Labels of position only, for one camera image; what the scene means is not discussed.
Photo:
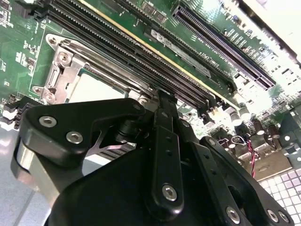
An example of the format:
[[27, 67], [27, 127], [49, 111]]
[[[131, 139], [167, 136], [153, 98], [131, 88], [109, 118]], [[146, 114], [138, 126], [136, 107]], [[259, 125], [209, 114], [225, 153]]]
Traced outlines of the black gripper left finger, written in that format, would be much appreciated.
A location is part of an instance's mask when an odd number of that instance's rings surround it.
[[22, 119], [17, 151], [30, 151], [27, 167], [51, 210], [76, 181], [134, 150], [151, 148], [156, 127], [174, 130], [168, 97], [155, 111], [131, 98], [40, 105]]

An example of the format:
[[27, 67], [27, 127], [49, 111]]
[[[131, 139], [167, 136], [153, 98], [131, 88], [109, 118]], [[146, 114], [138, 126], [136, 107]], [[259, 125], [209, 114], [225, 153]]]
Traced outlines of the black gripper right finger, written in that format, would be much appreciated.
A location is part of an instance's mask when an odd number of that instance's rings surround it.
[[293, 226], [289, 213], [212, 137], [197, 139], [179, 118], [177, 99], [168, 97], [180, 145], [195, 177], [192, 200], [203, 200], [212, 226]]

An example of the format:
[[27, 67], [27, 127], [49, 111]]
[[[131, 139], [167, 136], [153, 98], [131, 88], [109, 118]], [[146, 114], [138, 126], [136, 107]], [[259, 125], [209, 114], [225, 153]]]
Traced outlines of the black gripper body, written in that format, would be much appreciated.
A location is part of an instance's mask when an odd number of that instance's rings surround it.
[[151, 148], [134, 150], [68, 186], [50, 226], [211, 226], [179, 132], [156, 127]]

